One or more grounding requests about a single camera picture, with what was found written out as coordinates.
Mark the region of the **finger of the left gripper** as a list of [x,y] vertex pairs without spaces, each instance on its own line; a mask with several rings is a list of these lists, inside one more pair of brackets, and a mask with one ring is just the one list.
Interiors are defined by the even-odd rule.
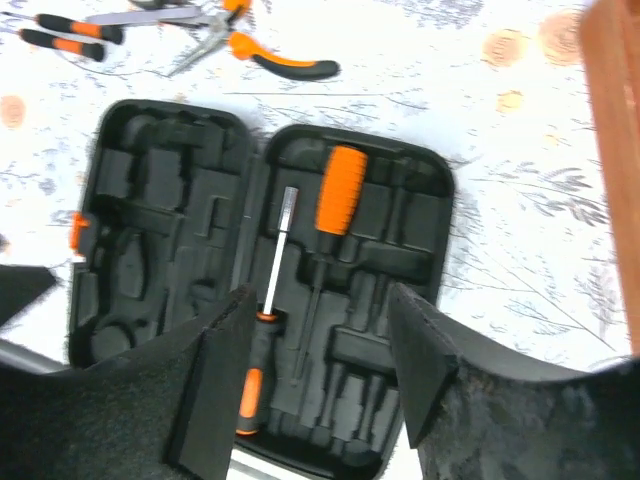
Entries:
[[44,266],[1,266],[0,321],[15,315],[56,285],[56,278]]

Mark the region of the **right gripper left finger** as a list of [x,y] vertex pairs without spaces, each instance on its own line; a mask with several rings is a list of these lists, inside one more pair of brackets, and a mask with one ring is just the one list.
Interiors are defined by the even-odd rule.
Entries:
[[90,368],[3,368],[2,477],[225,478],[255,310],[244,286]]

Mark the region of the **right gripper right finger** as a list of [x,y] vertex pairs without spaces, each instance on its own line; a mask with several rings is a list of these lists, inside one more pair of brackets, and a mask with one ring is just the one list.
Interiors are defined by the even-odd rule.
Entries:
[[592,373],[507,348],[404,285],[391,351],[426,479],[635,479],[639,363]]

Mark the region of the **large black orange screwdriver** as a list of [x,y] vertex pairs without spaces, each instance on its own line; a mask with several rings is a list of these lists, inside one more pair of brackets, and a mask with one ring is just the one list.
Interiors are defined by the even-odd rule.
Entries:
[[298,192],[299,190],[292,186],[287,186],[284,190],[269,282],[263,307],[256,312],[248,370],[238,413],[236,434],[241,436],[255,434],[265,422],[264,416],[275,388],[275,342],[280,324],[277,322],[273,304]]

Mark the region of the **black plastic tool case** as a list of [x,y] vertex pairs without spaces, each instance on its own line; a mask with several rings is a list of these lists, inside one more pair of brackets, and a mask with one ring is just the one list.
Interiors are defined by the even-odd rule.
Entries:
[[[364,152],[360,198],[326,270],[302,379],[291,384],[319,264],[318,195],[338,145]],[[104,114],[75,216],[68,355],[87,367],[194,318],[242,284],[264,300],[287,186],[299,190],[273,309],[276,383],[247,453],[313,479],[379,479],[399,435],[386,326],[395,283],[435,301],[455,183],[423,147],[294,124],[262,152],[235,115],[151,100]]]

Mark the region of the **orange handled long-nose pliers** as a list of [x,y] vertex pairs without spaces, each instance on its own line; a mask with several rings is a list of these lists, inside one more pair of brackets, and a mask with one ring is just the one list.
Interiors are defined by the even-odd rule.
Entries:
[[282,57],[240,32],[235,24],[248,13],[249,1],[224,1],[222,10],[206,14],[189,1],[135,1],[132,11],[91,15],[90,23],[102,26],[169,23],[189,28],[207,28],[208,35],[169,74],[176,75],[204,57],[227,46],[239,60],[251,60],[266,71],[294,81],[318,81],[337,76],[340,66],[333,60],[299,61]]

